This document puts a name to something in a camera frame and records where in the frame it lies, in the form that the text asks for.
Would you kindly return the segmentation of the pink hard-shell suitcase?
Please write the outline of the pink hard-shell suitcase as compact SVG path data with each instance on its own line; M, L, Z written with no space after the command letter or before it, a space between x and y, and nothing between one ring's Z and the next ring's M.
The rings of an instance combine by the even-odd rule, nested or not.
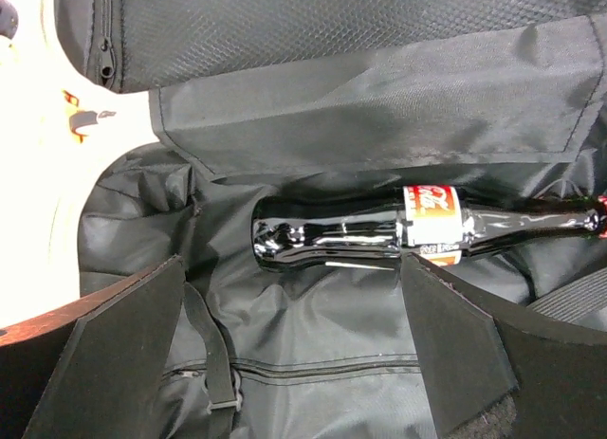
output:
M250 241L265 197L407 185L606 198L606 0L1 0L1 329L180 258L143 438L441 438L417 255L280 272ZM606 236L435 266L528 306Z

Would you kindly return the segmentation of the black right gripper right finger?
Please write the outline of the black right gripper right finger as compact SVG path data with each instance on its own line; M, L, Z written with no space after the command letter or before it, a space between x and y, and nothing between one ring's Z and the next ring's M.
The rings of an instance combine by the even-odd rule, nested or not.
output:
M407 255L401 286L439 437L605 436L604 270L523 306Z

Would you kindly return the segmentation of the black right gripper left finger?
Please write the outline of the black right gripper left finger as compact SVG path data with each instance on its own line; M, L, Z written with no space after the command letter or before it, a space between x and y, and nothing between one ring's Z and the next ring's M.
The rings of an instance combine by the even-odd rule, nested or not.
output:
M172 257L2 327L2 437L145 437L184 283Z

